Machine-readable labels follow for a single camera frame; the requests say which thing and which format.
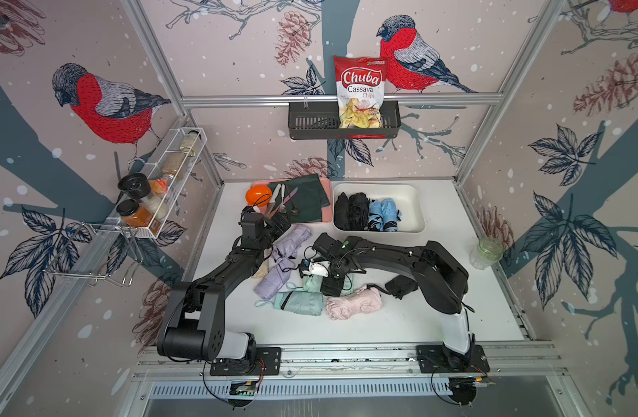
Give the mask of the blue patterned umbrella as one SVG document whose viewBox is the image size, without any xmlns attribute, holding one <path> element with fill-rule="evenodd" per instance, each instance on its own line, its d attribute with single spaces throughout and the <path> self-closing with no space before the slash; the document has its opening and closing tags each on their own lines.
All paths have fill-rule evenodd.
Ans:
<svg viewBox="0 0 638 417">
<path fill-rule="evenodd" d="M 378 200 L 371 200 L 368 207 L 367 230 L 374 232 L 383 231 L 382 205 Z"/>
</svg>

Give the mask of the light blue umbrella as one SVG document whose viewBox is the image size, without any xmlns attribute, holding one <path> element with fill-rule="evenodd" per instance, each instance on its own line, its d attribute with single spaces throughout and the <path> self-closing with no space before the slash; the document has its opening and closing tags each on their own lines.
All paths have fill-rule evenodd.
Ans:
<svg viewBox="0 0 638 417">
<path fill-rule="evenodd" d="M 381 216 L 383 222 L 383 230 L 385 232 L 397 232 L 398 223 L 400 222 L 400 211 L 395 201 L 391 198 L 384 199 L 381 202 Z"/>
</svg>

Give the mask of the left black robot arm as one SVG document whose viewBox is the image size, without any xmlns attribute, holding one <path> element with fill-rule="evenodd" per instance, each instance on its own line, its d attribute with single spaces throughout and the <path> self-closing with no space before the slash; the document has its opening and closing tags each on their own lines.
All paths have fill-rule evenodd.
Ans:
<svg viewBox="0 0 638 417">
<path fill-rule="evenodd" d="M 242 234 L 218 267 L 195 281 L 182 281 L 169 293 L 157 337 L 157 352 L 173 360 L 214 361 L 227 332 L 225 305 L 230 293 L 251 278 L 265 259 L 265 251 L 290 228 L 286 214 L 268 218 L 254 211 L 242 213 Z"/>
</svg>

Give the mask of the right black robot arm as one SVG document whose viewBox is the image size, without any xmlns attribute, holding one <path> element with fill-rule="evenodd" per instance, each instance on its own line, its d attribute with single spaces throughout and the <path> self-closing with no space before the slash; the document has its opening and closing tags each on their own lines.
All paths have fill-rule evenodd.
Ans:
<svg viewBox="0 0 638 417">
<path fill-rule="evenodd" d="M 402 247 L 358 236 L 341 242 L 323 233 L 312 249 L 329 262 L 332 278 L 377 269 L 415 281 L 426 303 L 441 313 L 442 348 L 447 360 L 469 358 L 474 336 L 468 314 L 474 309 L 464 302 L 468 272 L 440 243 Z"/>
</svg>

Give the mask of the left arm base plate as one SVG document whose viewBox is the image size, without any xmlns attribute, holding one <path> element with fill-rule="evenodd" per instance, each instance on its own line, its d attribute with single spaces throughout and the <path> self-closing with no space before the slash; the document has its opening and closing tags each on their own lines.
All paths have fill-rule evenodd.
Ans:
<svg viewBox="0 0 638 417">
<path fill-rule="evenodd" d="M 282 349 L 280 347 L 257 347 L 244 358 L 218 358 L 210 365 L 210 376 L 268 376 L 279 375 Z"/>
</svg>

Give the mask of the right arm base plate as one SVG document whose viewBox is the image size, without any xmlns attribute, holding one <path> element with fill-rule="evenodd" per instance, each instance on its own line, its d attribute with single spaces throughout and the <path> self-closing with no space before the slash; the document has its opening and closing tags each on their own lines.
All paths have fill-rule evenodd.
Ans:
<svg viewBox="0 0 638 417">
<path fill-rule="evenodd" d="M 458 354 L 443 344 L 418 345 L 415 353 L 423 374 L 487 374 L 491 371 L 485 351 L 478 344 L 472 344 L 466 354 Z"/>
</svg>

